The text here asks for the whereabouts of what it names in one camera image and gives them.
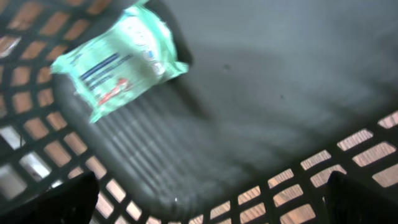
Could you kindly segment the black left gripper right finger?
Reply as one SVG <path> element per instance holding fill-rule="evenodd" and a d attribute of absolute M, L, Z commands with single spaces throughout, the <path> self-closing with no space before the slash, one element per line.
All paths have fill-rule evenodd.
<path fill-rule="evenodd" d="M 341 172 L 326 183 L 325 207 L 332 224 L 397 224 L 397 203 Z"/>

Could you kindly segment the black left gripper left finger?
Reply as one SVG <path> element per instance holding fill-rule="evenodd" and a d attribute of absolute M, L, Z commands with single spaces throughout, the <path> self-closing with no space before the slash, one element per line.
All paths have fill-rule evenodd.
<path fill-rule="evenodd" d="M 22 205 L 1 211 L 1 224 L 89 224 L 100 191 L 93 172 L 81 174 Z"/>

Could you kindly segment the mint green wipes pack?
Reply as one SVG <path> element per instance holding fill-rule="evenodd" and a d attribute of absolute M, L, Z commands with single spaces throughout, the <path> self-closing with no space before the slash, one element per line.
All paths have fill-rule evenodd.
<path fill-rule="evenodd" d="M 106 32 L 57 57 L 50 69 L 69 76 L 95 123 L 189 66 L 178 60 L 166 23 L 137 1 Z"/>

